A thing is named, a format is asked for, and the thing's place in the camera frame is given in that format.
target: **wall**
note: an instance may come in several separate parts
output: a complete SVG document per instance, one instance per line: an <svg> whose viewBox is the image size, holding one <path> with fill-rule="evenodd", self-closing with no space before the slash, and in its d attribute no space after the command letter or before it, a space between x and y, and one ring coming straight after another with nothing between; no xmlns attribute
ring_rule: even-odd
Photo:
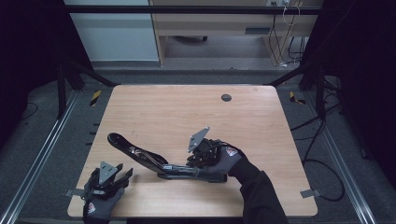
<svg viewBox="0 0 396 224"><path fill-rule="evenodd" d="M147 0L64 0L67 5L147 6ZM149 14L71 14L92 62L158 62Z"/></svg>

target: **black sleeve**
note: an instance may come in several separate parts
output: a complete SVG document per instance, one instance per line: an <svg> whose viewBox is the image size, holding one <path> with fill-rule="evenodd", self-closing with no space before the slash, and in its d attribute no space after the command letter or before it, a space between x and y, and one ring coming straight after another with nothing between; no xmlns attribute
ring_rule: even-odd
<svg viewBox="0 0 396 224"><path fill-rule="evenodd" d="M108 224L110 220L94 218L94 217L87 217L84 221L84 224Z"/></svg>
<svg viewBox="0 0 396 224"><path fill-rule="evenodd" d="M264 171L251 164L246 157L239 160L228 173L241 183L244 198L245 224L289 223L276 196L274 186Z"/></svg>

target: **table top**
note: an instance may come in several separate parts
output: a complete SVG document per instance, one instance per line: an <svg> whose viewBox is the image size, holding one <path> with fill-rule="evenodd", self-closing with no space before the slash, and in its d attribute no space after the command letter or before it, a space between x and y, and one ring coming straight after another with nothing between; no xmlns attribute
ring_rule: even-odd
<svg viewBox="0 0 396 224"><path fill-rule="evenodd" d="M225 102L221 95L230 94ZM276 89L251 85L121 85L114 88L77 188L83 189L101 161L124 164L134 175L113 210L113 217L241 217L243 199L238 181L164 180L107 142L120 133L138 147L185 165L190 136L210 127L205 138L241 148L271 178L287 216L317 213ZM74 196L71 217L82 216L83 201Z"/></svg>

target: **gloved hand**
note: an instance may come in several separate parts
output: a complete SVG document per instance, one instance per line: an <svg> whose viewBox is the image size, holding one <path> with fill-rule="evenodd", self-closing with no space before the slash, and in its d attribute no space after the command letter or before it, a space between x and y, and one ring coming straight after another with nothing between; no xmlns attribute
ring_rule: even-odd
<svg viewBox="0 0 396 224"><path fill-rule="evenodd" d="M123 193L124 188L120 188L114 197L107 200L93 196L90 204L88 205L87 217L109 220L111 217L111 211L113 210L116 203L120 200Z"/></svg>
<svg viewBox="0 0 396 224"><path fill-rule="evenodd" d="M233 147L222 147L220 150L220 160L214 166L206 166L205 170L209 173L224 173L228 174L233 166L242 158L245 154L240 150Z"/></svg>

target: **floor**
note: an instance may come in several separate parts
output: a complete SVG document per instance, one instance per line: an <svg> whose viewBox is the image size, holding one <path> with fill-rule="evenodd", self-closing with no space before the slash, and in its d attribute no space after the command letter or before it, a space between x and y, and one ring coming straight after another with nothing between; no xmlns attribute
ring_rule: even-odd
<svg viewBox="0 0 396 224"><path fill-rule="evenodd" d="M300 50L296 40L291 52ZM298 62L286 58L287 66L273 66L259 37L172 37L166 51L163 66L135 66L134 69L98 67L97 72L122 84L251 84L261 85L281 77ZM74 105L65 123L56 120L56 83L50 83L31 92L20 125L1 150L0 211L5 217L7 209L18 214L17 223L79 223L66 213L70 199L63 196L65 189L72 189L90 151L94 132L106 109L111 88L83 76L83 91L67 90L67 97ZM300 91L293 78L278 86L279 100L290 127L296 127L315 115L314 91ZM95 91L101 96L95 107L89 106ZM293 91L299 104L290 100ZM337 105L334 92L326 92L327 107ZM304 156L320 122L315 120L293 131L297 149ZM53 127L60 135L55 143L46 142ZM49 147L45 153L43 146ZM313 189L319 189L323 197L317 197L318 214L314 217L290 217L290 223L396 223L396 192L382 175L375 161L361 157L359 144L350 130L340 107L329 111L325 128L312 145L309 158L324 162L336 173L317 162L305 165L308 181ZM35 173L29 173L32 164ZM346 188L345 196L338 202L324 198L337 198L342 194L340 176Z"/></svg>

